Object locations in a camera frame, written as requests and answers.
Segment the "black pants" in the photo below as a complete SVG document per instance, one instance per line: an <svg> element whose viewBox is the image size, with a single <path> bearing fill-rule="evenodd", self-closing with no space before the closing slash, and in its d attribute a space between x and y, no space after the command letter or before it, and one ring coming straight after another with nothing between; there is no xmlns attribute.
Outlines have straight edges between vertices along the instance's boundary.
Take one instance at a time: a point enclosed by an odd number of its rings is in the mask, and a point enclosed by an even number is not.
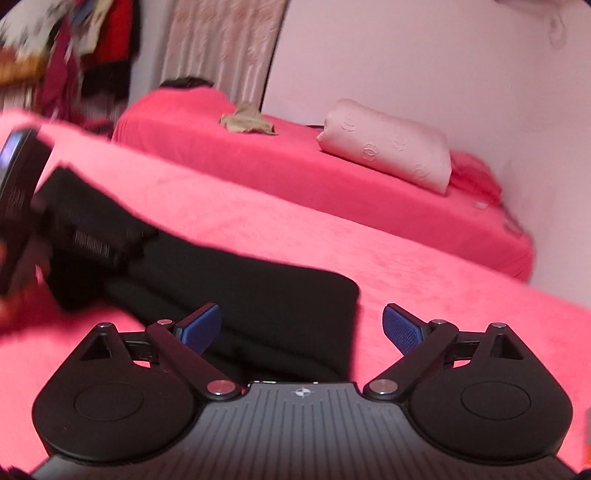
<svg viewBox="0 0 591 480"><path fill-rule="evenodd" d="M192 244L133 216L66 167L35 194L52 253L56 302L108 303L144 325L216 304L205 356L240 382L346 381L359 286L341 274Z"/></svg>

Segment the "hanging clothes rack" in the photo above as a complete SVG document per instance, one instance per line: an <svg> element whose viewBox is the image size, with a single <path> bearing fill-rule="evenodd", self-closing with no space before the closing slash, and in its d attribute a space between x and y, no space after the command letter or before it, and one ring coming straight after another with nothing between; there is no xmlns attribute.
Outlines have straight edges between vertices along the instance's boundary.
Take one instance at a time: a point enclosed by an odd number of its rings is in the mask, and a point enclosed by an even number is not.
<svg viewBox="0 0 591 480"><path fill-rule="evenodd" d="M138 1L3 1L1 87L30 83L27 106L80 127L114 124L140 51Z"/></svg>

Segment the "near pink bed blanket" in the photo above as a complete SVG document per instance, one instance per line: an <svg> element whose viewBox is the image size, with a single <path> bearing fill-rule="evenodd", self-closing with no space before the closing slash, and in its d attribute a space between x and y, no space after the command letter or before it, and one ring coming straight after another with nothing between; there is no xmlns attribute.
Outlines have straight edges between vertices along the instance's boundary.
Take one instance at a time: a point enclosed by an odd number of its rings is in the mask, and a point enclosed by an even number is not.
<svg viewBox="0 0 591 480"><path fill-rule="evenodd" d="M382 311L397 303L414 315L446 319L461 330L505 322L569 395L573 421L561 459L585 464L590 408L590 311L521 281L421 244L218 180L119 147L65 124L10 111L1 114L1 147L24 125L40 127L55 150L46 173L76 169L135 215L197 244L271 261L331 270L361 290L353 381L362 386L400 354L385 337ZM89 309L66 314L45 285L34 285L16 327L1 334L1 465L32 470L45 458L31 421L33 401L97 323L140 330L127 314Z"/></svg>

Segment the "far pink bed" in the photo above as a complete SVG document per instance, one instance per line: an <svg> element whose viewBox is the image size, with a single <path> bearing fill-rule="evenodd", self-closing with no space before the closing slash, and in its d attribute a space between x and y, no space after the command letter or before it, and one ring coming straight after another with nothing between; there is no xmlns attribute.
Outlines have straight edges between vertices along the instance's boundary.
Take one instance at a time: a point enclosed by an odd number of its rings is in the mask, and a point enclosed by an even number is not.
<svg viewBox="0 0 591 480"><path fill-rule="evenodd" d="M522 281L535 251L500 206L451 187L430 192L322 152L308 126L273 119L273 135L231 133L219 90L160 88L126 109L113 140L141 152L456 255Z"/></svg>

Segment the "dark garment on far bed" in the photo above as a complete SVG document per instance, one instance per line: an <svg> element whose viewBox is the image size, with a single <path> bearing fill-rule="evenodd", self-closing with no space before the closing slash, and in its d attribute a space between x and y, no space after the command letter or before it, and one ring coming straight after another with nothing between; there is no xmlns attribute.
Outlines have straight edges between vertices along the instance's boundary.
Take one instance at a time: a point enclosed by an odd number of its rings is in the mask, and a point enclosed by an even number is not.
<svg viewBox="0 0 591 480"><path fill-rule="evenodd" d="M167 79L164 80L160 85L160 88L171 88L171 89L180 89L180 90L189 90L194 88L212 88L214 87L214 83L200 77L179 77L175 79Z"/></svg>

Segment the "folded pink blanket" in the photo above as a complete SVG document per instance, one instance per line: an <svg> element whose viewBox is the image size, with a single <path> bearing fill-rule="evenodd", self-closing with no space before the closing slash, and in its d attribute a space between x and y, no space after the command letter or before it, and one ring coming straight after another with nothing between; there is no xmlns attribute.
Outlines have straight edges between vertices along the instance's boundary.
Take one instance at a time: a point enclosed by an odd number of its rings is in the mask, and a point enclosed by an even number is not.
<svg viewBox="0 0 591 480"><path fill-rule="evenodd" d="M450 184L490 205L502 204L502 187L490 167L479 157L463 151L451 151Z"/></svg>

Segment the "white embossed pillow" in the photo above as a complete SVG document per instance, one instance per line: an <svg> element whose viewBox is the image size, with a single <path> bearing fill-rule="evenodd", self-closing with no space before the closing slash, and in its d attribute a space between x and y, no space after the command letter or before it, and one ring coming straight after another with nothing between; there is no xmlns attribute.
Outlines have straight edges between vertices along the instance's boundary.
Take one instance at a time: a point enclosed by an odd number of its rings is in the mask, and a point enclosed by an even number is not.
<svg viewBox="0 0 591 480"><path fill-rule="evenodd" d="M451 153L441 130L341 99L317 137L322 151L440 195L450 185Z"/></svg>

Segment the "olive green garment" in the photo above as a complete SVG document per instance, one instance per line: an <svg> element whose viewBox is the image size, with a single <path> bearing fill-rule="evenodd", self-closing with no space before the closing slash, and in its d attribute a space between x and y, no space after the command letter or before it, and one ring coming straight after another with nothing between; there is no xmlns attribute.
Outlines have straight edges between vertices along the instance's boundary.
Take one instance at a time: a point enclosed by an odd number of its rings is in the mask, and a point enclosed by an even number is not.
<svg viewBox="0 0 591 480"><path fill-rule="evenodd" d="M273 122L264 118L259 108L249 102L239 103L232 114L223 114L219 123L233 133L276 135Z"/></svg>

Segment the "beige patterned curtain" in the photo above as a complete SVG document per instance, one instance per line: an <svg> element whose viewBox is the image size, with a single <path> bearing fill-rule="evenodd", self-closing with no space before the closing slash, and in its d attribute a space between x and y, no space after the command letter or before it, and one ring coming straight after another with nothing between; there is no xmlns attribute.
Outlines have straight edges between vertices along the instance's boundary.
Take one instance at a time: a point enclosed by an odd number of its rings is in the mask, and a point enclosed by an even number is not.
<svg viewBox="0 0 591 480"><path fill-rule="evenodd" d="M287 0L174 3L161 78L211 81L233 103L263 103Z"/></svg>

